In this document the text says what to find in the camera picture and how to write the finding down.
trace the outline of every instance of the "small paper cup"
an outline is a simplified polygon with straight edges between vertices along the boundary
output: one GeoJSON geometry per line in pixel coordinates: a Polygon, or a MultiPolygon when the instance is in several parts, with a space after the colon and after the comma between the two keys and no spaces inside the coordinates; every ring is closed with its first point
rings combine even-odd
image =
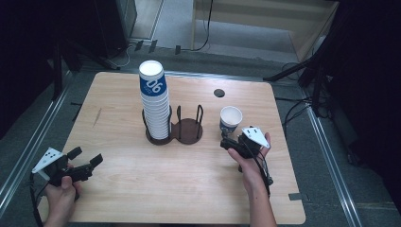
{"type": "Polygon", "coordinates": [[[220,129],[225,133],[233,133],[242,121],[242,112],[234,106],[224,107],[220,112],[220,129]]]}

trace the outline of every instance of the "white paper cup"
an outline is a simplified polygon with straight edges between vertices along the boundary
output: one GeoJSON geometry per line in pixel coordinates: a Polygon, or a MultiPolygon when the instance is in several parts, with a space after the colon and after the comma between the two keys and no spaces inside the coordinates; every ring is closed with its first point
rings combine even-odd
{"type": "Polygon", "coordinates": [[[144,102],[143,101],[142,104],[143,104],[145,109],[148,109],[148,110],[159,110],[159,109],[164,109],[164,108],[168,107],[169,106],[169,100],[166,99],[165,101],[157,103],[157,104],[148,103],[148,102],[144,102]]]}
{"type": "Polygon", "coordinates": [[[242,112],[234,106],[224,107],[220,112],[220,129],[232,133],[242,121],[242,112]]]}
{"type": "Polygon", "coordinates": [[[141,96],[146,100],[160,100],[168,96],[165,71],[158,61],[144,61],[139,65],[141,96]]]}
{"type": "Polygon", "coordinates": [[[168,128],[167,120],[168,119],[161,120],[161,121],[152,121],[152,120],[147,119],[148,127],[152,128],[153,130],[154,129],[166,129],[166,128],[168,128]]]}
{"type": "Polygon", "coordinates": [[[154,110],[145,109],[145,115],[152,118],[168,116],[169,114],[170,114],[170,109],[168,107],[154,110]]]}
{"type": "Polygon", "coordinates": [[[164,94],[154,97],[144,96],[143,94],[141,94],[141,99],[142,102],[146,102],[147,104],[158,105],[160,102],[168,100],[168,90],[166,90],[164,94]]]}
{"type": "Polygon", "coordinates": [[[164,126],[155,126],[151,127],[148,126],[149,133],[152,138],[155,139],[165,139],[168,137],[168,124],[165,124],[164,126]]]}
{"type": "Polygon", "coordinates": [[[165,106],[161,106],[161,107],[144,107],[144,111],[146,114],[161,114],[164,112],[169,112],[170,108],[167,103],[165,106]]]}

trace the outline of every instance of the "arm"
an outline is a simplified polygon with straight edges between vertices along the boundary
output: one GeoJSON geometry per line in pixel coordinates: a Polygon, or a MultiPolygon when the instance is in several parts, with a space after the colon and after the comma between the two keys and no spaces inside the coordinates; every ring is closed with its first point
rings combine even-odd
{"type": "Polygon", "coordinates": [[[76,191],[80,193],[81,187],[73,183],[71,177],[63,177],[61,186],[49,184],[46,196],[49,202],[49,215],[44,227],[65,226],[74,213],[76,191]]]}
{"type": "MultiPolygon", "coordinates": [[[[265,137],[270,143],[270,135],[266,133],[265,137]]],[[[264,158],[268,152],[269,150],[267,148],[262,148],[261,153],[263,157],[261,154],[259,154],[259,157],[264,158]]],[[[277,226],[271,209],[268,192],[266,191],[262,176],[260,175],[259,168],[254,159],[244,159],[232,148],[228,149],[228,153],[242,167],[243,182],[250,201],[251,226],[277,226]]]]}

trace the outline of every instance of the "wooden table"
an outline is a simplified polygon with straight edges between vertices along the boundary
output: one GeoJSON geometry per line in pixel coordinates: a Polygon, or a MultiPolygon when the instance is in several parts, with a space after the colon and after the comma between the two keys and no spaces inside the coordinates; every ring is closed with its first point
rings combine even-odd
{"type": "MultiPolygon", "coordinates": [[[[219,146],[219,112],[237,106],[243,113],[240,128],[257,126],[271,135],[267,156],[271,205],[280,224],[302,224],[301,201],[277,106],[269,84],[228,79],[166,77],[173,113],[182,106],[182,118],[196,118],[204,109],[203,136],[194,145],[177,140],[155,146],[145,135],[141,117],[139,77],[99,73],[82,105],[63,152],[80,146],[75,166],[102,154],[104,161],[77,201],[71,221],[114,223],[249,223],[249,203],[238,165],[219,146]],[[224,97],[214,91],[222,89],[224,97]]],[[[177,123],[177,116],[171,119],[177,123]]],[[[40,204],[43,219],[47,201],[40,204]]]]}

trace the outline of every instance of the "cable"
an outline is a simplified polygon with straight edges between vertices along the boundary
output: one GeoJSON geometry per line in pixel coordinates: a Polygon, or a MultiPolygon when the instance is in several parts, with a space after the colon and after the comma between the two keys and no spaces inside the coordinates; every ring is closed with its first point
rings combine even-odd
{"type": "MultiPolygon", "coordinates": [[[[281,72],[284,71],[284,68],[285,68],[287,65],[292,64],[292,63],[293,63],[293,64],[298,64],[297,62],[288,62],[288,63],[285,63],[285,64],[281,67],[281,72]]],[[[297,77],[298,77],[297,79],[299,79],[299,78],[300,78],[299,70],[296,71],[295,73],[297,74],[297,77]]],[[[291,75],[292,75],[292,74],[288,75],[287,78],[288,78],[288,79],[291,79],[291,80],[297,80],[297,79],[291,78],[291,77],[290,77],[291,75]]]]}
{"type": "Polygon", "coordinates": [[[242,143],[245,145],[245,148],[247,148],[248,152],[252,155],[254,161],[256,162],[257,166],[259,167],[260,175],[262,176],[263,183],[265,184],[266,190],[268,191],[268,196],[270,197],[269,179],[268,179],[268,176],[266,176],[265,170],[263,169],[262,166],[260,166],[259,162],[257,161],[256,157],[254,156],[253,152],[248,147],[248,145],[246,143],[244,143],[244,141],[242,141],[242,143]]]}
{"type": "Polygon", "coordinates": [[[301,115],[301,114],[304,112],[304,110],[306,110],[308,107],[310,107],[310,106],[311,106],[310,101],[311,101],[311,100],[310,100],[310,97],[304,98],[304,99],[300,99],[300,100],[299,100],[295,105],[293,105],[293,106],[289,109],[289,111],[287,112],[286,117],[284,118],[284,122],[283,122],[283,124],[282,124],[282,126],[283,126],[283,131],[284,131],[284,136],[285,136],[286,138],[287,138],[287,124],[288,124],[288,122],[291,121],[291,120],[293,120],[293,119],[296,118],[297,116],[301,115]],[[299,112],[295,113],[290,119],[288,119],[289,114],[290,114],[297,106],[299,106],[299,105],[302,104],[302,103],[307,103],[307,104],[306,104],[306,106],[303,107],[299,112]]]}
{"type": "Polygon", "coordinates": [[[302,98],[302,99],[292,99],[292,98],[286,98],[286,97],[275,97],[274,99],[277,100],[277,101],[296,101],[296,102],[303,101],[305,103],[311,103],[312,102],[311,97],[306,97],[306,98],[302,98]]]}
{"type": "Polygon", "coordinates": [[[44,187],[42,187],[42,189],[38,192],[38,195],[36,195],[36,199],[35,199],[36,205],[39,205],[39,204],[38,204],[39,197],[41,196],[41,193],[44,191],[44,189],[45,189],[48,185],[49,185],[49,183],[46,183],[46,184],[44,185],[44,187]]]}
{"type": "Polygon", "coordinates": [[[202,50],[206,44],[209,42],[209,33],[210,33],[210,18],[212,16],[212,8],[213,8],[213,0],[211,0],[210,2],[210,8],[209,8],[209,18],[207,19],[207,32],[206,32],[206,40],[203,44],[203,46],[201,46],[198,49],[182,49],[183,51],[200,51],[202,50]]]}
{"type": "Polygon", "coordinates": [[[206,32],[206,34],[208,34],[209,33],[209,30],[208,30],[208,28],[206,27],[206,24],[204,23],[205,22],[205,20],[204,20],[204,18],[205,18],[205,13],[204,13],[204,0],[201,0],[201,11],[202,11],[202,15],[203,15],[203,19],[202,19],[202,24],[203,24],[203,30],[204,30],[204,32],[206,32]]]}
{"type": "Polygon", "coordinates": [[[126,55],[127,55],[127,57],[128,57],[128,61],[127,61],[125,64],[116,64],[116,63],[114,63],[114,62],[112,62],[112,61],[110,61],[110,60],[106,60],[106,61],[108,61],[110,64],[112,64],[112,65],[114,65],[114,66],[116,66],[116,67],[124,67],[124,66],[127,66],[127,65],[130,63],[130,61],[131,61],[131,57],[130,57],[130,54],[128,53],[128,50],[129,50],[130,48],[132,48],[133,46],[136,46],[136,44],[130,45],[130,46],[128,46],[127,49],[126,49],[126,55]]]}
{"type": "Polygon", "coordinates": [[[33,180],[33,173],[30,173],[30,175],[29,175],[29,192],[30,192],[30,199],[32,201],[32,206],[33,206],[33,217],[35,218],[36,224],[39,227],[43,227],[44,224],[42,223],[41,215],[39,214],[39,211],[38,211],[37,199],[35,198],[35,186],[34,186],[34,180],[33,180]]]}

